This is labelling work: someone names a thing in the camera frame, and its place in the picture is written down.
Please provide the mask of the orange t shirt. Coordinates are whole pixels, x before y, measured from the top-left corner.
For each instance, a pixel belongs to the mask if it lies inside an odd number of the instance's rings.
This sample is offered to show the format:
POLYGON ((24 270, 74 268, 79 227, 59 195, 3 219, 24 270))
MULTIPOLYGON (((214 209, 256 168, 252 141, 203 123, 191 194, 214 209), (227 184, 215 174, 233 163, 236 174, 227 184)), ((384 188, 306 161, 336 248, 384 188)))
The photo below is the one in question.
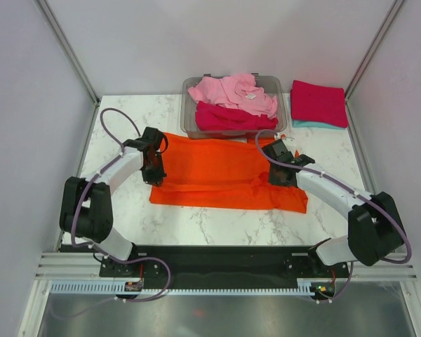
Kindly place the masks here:
POLYGON ((149 200, 167 206, 306 213, 308 197, 296 187, 269 183, 269 162, 254 143, 192 140, 167 134, 166 177, 149 200))

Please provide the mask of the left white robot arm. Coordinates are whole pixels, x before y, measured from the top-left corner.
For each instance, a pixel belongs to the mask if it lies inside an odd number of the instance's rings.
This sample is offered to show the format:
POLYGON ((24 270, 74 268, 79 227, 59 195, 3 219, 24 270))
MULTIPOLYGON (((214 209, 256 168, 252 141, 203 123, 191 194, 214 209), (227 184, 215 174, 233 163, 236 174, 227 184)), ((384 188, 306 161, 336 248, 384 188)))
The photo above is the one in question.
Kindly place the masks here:
POLYGON ((140 259, 132 254, 135 244, 114 228, 112 195, 131 175, 141 172, 144 183, 161 186, 166 172, 161 155, 168 148, 168 139, 156 128, 145 128, 141 137, 123 142, 121 152, 98 171, 85 178, 66 180, 59 226, 70 233, 71 245, 77 238, 116 260, 116 269, 132 276, 140 268, 140 259))

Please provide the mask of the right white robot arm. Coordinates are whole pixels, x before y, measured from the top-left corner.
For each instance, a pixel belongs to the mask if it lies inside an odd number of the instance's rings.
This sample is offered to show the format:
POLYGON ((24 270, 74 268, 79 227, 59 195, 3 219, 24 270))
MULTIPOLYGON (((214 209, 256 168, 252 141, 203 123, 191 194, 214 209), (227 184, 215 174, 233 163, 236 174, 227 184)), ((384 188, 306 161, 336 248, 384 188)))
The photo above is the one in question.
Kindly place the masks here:
POLYGON ((347 235, 317 244, 307 259, 308 270, 324 276, 333 265, 359 261, 372 266, 401 246, 409 245, 393 198, 372 194, 346 184, 327 173, 305 154, 294 156, 283 140, 264 146, 270 162, 269 183, 296 187, 308 192, 336 210, 347 221, 347 235))

